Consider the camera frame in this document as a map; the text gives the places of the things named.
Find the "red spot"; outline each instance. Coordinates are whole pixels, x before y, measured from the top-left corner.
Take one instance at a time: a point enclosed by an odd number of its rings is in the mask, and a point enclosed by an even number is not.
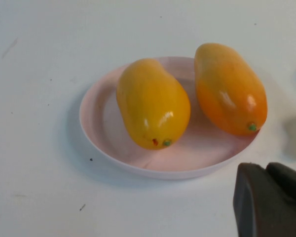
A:
[[[153,139],[152,142],[153,142],[153,144],[154,144],[155,146],[158,146],[158,141],[157,141],[157,139]]]

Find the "yellow object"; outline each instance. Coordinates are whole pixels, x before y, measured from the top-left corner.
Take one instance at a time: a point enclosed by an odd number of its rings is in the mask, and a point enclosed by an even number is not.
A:
[[[116,99],[130,137],[146,149],[170,146],[189,122],[187,93],[154,59],[138,60],[125,69]]]
[[[258,131],[267,117],[262,82],[232,48],[201,45],[194,58],[198,102],[209,120],[234,135]]]

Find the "yellow mango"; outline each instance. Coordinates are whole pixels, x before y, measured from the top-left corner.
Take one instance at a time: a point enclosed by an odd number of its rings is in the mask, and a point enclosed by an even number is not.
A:
[[[116,99],[130,137],[145,149],[169,147],[188,125],[187,93],[154,59],[138,60],[124,70]]]

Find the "orange mango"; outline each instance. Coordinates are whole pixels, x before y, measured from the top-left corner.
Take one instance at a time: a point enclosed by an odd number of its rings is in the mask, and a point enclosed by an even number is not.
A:
[[[194,69],[199,105],[213,124],[234,135],[250,135],[263,126],[264,86],[234,49],[203,44],[195,53]]]

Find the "white table surface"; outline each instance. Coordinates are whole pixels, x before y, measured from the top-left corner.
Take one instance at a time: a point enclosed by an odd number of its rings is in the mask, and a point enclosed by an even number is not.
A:
[[[204,42],[234,47],[265,85],[254,145],[177,182],[107,163],[81,136],[86,89]],[[296,169],[296,0],[0,0],[0,237],[234,237],[237,165],[271,161]]]

